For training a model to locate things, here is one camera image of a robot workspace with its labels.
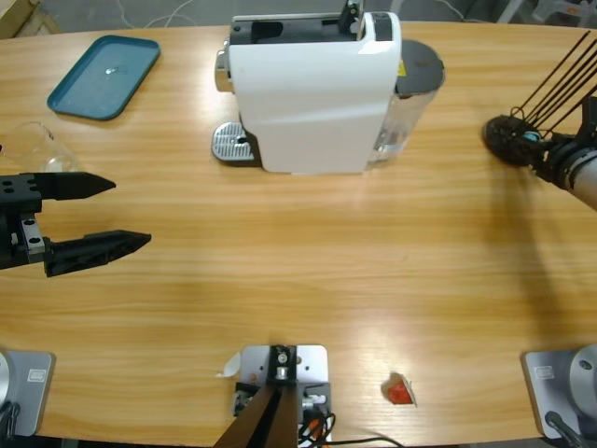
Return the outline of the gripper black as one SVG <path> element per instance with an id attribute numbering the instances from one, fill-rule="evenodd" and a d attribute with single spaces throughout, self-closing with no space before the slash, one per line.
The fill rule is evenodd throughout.
<path id="1" fill-rule="evenodd" d="M 85 172 L 2 175 L 1 269 L 44 261 L 46 276 L 53 277 L 104 266 L 148 244 L 150 234 L 123 230 L 58 243 L 42 236 L 33 214 L 42 210 L 42 202 L 86 199 L 115 187 Z"/>
<path id="2" fill-rule="evenodd" d="M 576 136 L 547 132 L 539 141 L 515 139 L 510 145 L 510 161 L 515 166 L 532 165 L 541 179 L 557 187 L 564 186 L 564 163 L 578 148 Z"/>

